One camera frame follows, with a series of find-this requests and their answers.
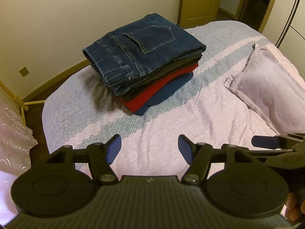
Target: jeans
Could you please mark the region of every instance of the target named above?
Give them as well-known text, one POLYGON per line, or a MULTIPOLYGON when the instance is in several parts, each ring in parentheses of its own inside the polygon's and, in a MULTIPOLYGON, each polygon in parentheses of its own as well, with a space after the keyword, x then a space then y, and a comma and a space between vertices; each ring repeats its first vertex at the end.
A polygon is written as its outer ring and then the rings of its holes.
POLYGON ((83 54, 103 83, 118 96, 171 61, 198 56, 206 46, 158 14, 107 33, 83 54))
POLYGON ((199 58, 192 59, 192 60, 190 59, 187 62, 181 62, 181 60, 180 60, 177 62, 170 63, 170 64, 164 66, 161 70, 153 72, 154 74, 151 75, 151 77, 147 78, 145 81, 143 81, 141 84, 132 87, 125 94, 119 95, 119 98, 121 98, 122 100, 124 100, 126 102, 129 102, 129 101, 133 100, 136 96, 138 96, 139 93, 141 93, 144 89, 148 88, 157 79, 162 78, 163 76, 166 76, 167 74, 177 71, 179 69, 182 69, 184 67, 192 66, 192 65, 198 63, 198 61, 200 59, 201 59, 201 55, 199 58))

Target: electrical outlet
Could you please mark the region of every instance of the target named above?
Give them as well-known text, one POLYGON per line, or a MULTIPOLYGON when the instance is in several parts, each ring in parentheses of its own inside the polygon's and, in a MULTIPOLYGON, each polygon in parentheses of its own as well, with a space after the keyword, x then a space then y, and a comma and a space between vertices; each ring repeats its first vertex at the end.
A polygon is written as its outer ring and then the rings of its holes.
POLYGON ((19 72, 23 77, 25 77, 29 73, 26 67, 23 67, 21 70, 19 70, 19 72))

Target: finger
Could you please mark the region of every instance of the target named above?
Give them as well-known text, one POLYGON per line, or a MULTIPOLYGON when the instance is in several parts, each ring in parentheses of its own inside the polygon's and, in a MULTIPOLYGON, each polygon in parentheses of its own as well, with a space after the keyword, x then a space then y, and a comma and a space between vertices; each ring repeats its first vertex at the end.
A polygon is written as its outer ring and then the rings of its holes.
POLYGON ((298 208, 286 209, 285 211, 285 217, 289 221, 296 221, 300 215, 301 215, 301 211, 298 208))
POLYGON ((302 214, 305 214, 305 201, 303 201, 303 203, 301 205, 301 212, 302 212, 302 214))
POLYGON ((297 202, 298 202, 298 197, 296 196, 296 194, 289 193, 286 201, 286 207, 288 208, 288 210, 291 210, 296 206, 297 202))

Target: pink pillow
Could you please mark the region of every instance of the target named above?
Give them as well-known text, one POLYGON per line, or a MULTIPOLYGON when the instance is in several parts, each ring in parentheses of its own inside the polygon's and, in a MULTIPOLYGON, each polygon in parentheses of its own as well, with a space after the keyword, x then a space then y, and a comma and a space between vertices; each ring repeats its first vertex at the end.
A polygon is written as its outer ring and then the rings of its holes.
POLYGON ((305 133, 305 90, 268 48, 255 48, 244 70, 225 86, 277 134, 305 133))

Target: denim back pocket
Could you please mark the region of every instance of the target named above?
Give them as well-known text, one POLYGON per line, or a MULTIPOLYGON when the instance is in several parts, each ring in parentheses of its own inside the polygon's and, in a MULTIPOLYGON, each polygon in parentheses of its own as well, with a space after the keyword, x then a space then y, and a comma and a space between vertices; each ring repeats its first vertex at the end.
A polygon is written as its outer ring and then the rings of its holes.
POLYGON ((132 39, 144 54, 175 40, 172 29, 167 26, 151 25, 123 35, 132 39))

